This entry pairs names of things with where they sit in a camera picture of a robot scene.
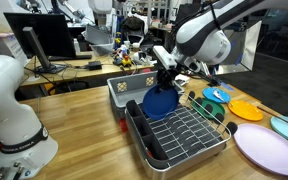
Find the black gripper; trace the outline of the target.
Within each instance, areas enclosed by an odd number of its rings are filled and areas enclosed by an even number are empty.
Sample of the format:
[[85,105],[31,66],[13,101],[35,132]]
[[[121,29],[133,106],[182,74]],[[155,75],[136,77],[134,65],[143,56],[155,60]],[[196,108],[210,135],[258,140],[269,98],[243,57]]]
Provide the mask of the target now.
[[157,72],[157,83],[163,90],[168,90],[174,87],[175,77],[178,75],[178,71],[175,69],[159,69]]

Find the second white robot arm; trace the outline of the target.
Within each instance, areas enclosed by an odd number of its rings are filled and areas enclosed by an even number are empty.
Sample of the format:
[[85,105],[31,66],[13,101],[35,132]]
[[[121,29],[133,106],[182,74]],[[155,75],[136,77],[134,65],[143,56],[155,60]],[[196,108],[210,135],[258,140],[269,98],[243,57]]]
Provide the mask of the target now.
[[0,180],[34,177],[58,150],[34,110],[15,98],[23,75],[21,62],[0,55]]

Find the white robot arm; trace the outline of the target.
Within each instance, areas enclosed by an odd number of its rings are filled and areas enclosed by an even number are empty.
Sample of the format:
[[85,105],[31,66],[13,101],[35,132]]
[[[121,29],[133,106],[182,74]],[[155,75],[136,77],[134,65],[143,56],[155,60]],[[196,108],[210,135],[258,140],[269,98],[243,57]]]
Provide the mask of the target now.
[[223,29],[263,9],[288,10],[288,0],[217,0],[183,18],[172,30],[175,42],[171,52],[163,46],[153,47],[163,64],[157,74],[159,88],[173,88],[182,67],[199,72],[200,63],[217,65],[225,60],[231,51],[231,43]]

